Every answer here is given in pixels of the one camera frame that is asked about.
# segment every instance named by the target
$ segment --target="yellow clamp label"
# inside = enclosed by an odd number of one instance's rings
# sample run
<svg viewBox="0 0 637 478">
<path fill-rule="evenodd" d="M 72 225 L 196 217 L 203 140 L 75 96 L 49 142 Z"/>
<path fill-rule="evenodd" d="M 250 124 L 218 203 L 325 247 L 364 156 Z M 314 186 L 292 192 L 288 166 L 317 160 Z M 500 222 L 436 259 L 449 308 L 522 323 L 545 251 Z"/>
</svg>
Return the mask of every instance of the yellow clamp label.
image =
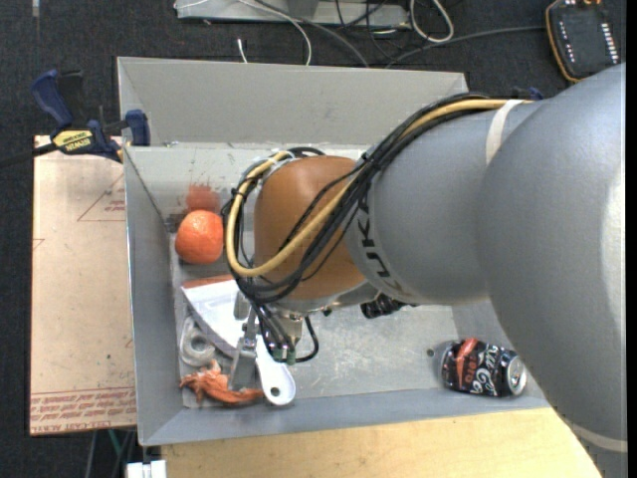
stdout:
<svg viewBox="0 0 637 478">
<path fill-rule="evenodd" d="M 53 143 L 64 152 L 73 152 L 91 145 L 93 135 L 87 129 L 62 131 L 53 138 Z"/>
</svg>

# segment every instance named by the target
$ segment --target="orange fruit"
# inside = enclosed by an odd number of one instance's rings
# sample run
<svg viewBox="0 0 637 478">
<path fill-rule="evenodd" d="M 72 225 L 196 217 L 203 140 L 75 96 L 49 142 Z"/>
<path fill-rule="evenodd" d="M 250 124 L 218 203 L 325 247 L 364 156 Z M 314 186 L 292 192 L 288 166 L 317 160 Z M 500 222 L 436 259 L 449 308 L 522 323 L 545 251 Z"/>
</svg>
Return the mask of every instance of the orange fruit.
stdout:
<svg viewBox="0 0 637 478">
<path fill-rule="evenodd" d="M 214 212 L 197 210 L 179 225 L 175 251 L 189 264 L 212 264 L 223 251 L 223 220 Z"/>
</svg>

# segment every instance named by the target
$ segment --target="gray robot arm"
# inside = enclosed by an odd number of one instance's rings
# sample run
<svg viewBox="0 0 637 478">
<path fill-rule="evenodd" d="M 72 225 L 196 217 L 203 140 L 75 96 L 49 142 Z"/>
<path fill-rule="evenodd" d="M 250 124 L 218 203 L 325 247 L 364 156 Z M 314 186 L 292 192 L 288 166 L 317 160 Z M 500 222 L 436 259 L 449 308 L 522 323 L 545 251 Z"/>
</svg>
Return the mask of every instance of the gray robot arm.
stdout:
<svg viewBox="0 0 637 478">
<path fill-rule="evenodd" d="M 470 106 L 484 102 L 478 100 Z M 463 117 L 451 120 L 444 118 L 449 107 L 438 107 L 432 113 L 442 117 L 431 117 L 437 124 L 399 128 L 390 136 L 397 141 L 384 142 L 397 143 L 397 155 L 382 162 L 383 144 L 378 154 L 370 151 L 361 163 L 375 172 L 364 181 L 350 163 L 338 166 L 342 158 L 278 164 L 271 176 L 259 177 L 257 269 L 244 271 L 252 275 L 247 281 L 241 268 L 231 267 L 254 310 L 265 311 L 257 315 L 266 333 L 279 334 L 278 350 L 292 350 L 292 361 L 304 317 L 324 307 L 359 304 L 378 293 L 418 305 L 490 298 L 546 398 L 598 467 L 607 476 L 625 475 L 625 65 L 551 100 L 492 103 L 482 108 L 499 109 L 457 111 Z M 232 201 L 237 214 L 255 175 L 285 156 L 250 170 L 244 194 Z M 310 202 L 346 178 L 343 190 L 354 181 L 362 188 L 338 213 L 353 218 L 344 245 L 324 265 L 307 260 L 312 266 L 303 276 L 302 256 L 318 241 L 304 228 L 293 241 L 301 243 L 304 232 L 303 242 L 315 241 L 300 244 L 294 260 L 277 262 Z M 320 211 L 335 214 L 330 204 L 340 203 L 339 195 L 327 198 Z M 237 228 L 226 227 L 227 253 Z M 301 285 L 296 291 L 293 272 Z M 301 277 L 312 279 L 301 284 Z M 258 295 L 263 291 L 277 295 Z"/>
<path fill-rule="evenodd" d="M 379 174 L 347 246 L 412 304 L 489 296 L 600 469 L 626 469 L 625 65 L 442 124 Z"/>
</svg>

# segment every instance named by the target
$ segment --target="soda can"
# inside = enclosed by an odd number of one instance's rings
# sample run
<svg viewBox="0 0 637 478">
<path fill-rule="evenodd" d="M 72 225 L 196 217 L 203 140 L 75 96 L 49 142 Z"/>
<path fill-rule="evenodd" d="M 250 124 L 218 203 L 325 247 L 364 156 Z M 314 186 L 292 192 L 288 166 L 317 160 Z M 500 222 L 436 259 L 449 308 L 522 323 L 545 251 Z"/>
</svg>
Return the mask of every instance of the soda can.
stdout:
<svg viewBox="0 0 637 478">
<path fill-rule="evenodd" d="M 516 352 L 475 338 L 446 344 L 440 371 L 447 387 L 487 396 L 518 396 L 528 378 Z"/>
</svg>

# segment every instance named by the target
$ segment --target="cardboard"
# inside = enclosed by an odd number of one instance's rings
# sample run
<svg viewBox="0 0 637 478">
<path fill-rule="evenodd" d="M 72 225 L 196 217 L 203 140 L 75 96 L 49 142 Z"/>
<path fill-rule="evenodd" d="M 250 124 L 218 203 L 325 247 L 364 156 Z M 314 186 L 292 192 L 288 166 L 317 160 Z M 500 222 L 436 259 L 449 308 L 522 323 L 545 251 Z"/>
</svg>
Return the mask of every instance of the cardboard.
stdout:
<svg viewBox="0 0 637 478">
<path fill-rule="evenodd" d="M 136 423 L 123 170 L 35 159 L 30 433 Z"/>
</svg>

